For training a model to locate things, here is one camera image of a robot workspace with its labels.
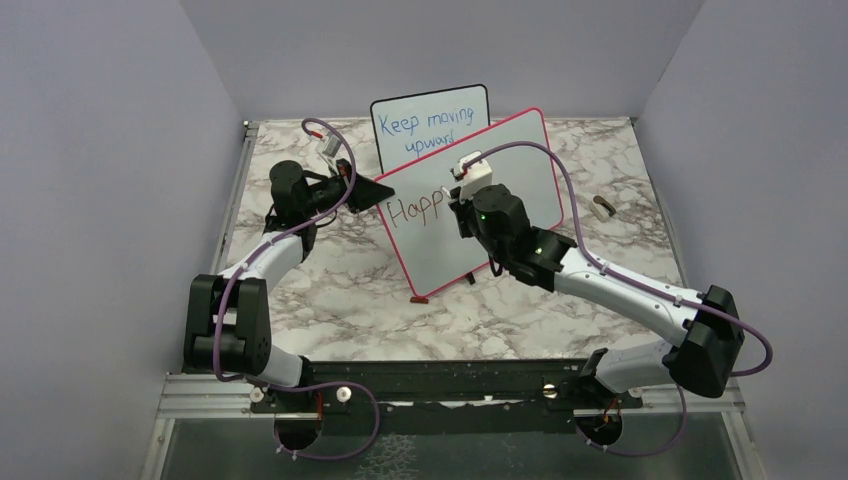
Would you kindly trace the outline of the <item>pink framed whiteboard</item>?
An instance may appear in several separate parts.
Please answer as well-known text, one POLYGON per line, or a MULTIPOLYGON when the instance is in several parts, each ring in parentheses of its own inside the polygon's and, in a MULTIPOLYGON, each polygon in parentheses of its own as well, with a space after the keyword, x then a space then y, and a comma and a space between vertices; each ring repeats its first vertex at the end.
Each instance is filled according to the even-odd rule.
POLYGON ((532 107, 378 177, 395 190, 378 212, 413 295, 428 297, 489 263, 477 239, 460 237, 440 190, 456 185, 450 170, 461 157, 481 151, 493 172, 471 199, 478 231, 501 239, 563 222, 548 145, 543 112, 532 107))

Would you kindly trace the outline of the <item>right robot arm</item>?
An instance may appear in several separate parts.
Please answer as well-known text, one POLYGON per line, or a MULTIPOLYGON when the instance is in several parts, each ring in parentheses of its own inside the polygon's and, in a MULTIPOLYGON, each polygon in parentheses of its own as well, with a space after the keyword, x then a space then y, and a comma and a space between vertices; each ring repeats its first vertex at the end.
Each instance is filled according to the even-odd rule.
POLYGON ((744 343, 742 328, 725 318, 737 312, 728 291, 712 286, 700 295, 632 272, 633 284, 615 278, 575 240, 531 225, 523 202, 502 184, 467 199, 459 188, 448 194, 461 237, 480 243, 494 275, 582 298, 659 335, 652 344, 594 351, 572 389, 585 404, 600 407, 630 389, 664 384, 723 395, 744 343))

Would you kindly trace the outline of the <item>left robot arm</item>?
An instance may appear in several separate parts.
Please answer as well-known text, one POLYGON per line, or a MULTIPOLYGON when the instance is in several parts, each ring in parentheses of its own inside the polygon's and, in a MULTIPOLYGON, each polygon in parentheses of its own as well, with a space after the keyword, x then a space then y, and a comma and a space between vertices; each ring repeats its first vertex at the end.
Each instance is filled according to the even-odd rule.
POLYGON ((190 285, 183 359, 226 381, 252 377, 275 384, 285 407, 298 411, 313 401, 314 384, 303 376, 306 360, 272 341, 269 295, 314 248, 320 219, 340 207, 367 211, 395 191, 356 174, 341 159, 329 175, 293 160, 270 172, 272 207, 259 244, 218 274, 200 274, 190 285))

